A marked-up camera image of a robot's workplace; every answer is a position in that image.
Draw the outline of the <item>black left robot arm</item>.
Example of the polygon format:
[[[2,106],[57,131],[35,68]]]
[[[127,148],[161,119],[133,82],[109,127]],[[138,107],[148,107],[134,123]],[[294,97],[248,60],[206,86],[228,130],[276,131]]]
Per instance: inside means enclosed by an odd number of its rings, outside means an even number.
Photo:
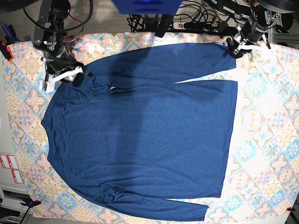
[[[269,10],[253,0],[249,1],[249,7],[251,15],[247,21],[243,25],[237,24],[236,35],[232,39],[227,38],[229,52],[236,59],[252,50],[271,50],[265,33],[275,27],[275,19],[279,13]]]

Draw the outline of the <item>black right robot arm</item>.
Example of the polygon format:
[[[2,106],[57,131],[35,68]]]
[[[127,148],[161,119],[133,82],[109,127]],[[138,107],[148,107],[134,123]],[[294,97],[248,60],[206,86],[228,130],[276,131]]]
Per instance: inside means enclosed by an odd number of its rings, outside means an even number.
[[[55,90],[57,82],[79,85],[86,75],[84,65],[78,62],[67,45],[75,37],[68,37],[64,21],[70,16],[68,0],[43,0],[36,22],[33,46],[43,53],[43,78],[39,89],[46,93]]]

